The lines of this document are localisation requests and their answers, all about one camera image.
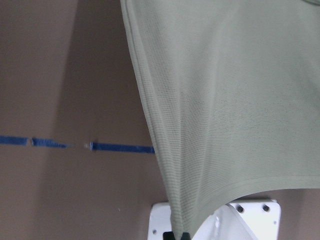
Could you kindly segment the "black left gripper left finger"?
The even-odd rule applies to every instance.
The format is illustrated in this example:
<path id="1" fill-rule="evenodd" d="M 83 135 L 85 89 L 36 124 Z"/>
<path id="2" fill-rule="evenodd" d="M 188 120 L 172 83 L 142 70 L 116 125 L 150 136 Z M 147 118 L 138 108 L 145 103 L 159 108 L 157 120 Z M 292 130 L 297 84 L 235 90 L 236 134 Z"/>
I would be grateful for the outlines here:
<path id="1" fill-rule="evenodd" d="M 175 235 L 172 231 L 166 231 L 162 235 L 163 240 L 176 240 Z"/>

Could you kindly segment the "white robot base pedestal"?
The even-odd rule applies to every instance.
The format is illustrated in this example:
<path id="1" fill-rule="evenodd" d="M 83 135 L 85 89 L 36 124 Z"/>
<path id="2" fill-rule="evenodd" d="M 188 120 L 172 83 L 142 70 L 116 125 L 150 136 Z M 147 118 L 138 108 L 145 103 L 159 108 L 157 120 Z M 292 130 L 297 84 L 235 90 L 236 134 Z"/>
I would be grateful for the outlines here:
<path id="1" fill-rule="evenodd" d="M 192 240 L 276 240 L 281 206 L 273 199 L 236 200 L 221 206 L 199 227 Z M 147 238 L 162 240 L 172 230 L 168 202 L 156 203 L 149 215 Z"/>

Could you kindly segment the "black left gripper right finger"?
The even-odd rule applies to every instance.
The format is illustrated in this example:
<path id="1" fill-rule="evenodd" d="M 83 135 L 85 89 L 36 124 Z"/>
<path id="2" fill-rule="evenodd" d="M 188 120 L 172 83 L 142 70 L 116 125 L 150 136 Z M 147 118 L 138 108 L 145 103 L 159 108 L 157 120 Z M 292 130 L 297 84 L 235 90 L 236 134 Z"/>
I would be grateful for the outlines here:
<path id="1" fill-rule="evenodd" d="M 183 232 L 180 240 L 191 240 L 191 236 L 188 232 Z"/>

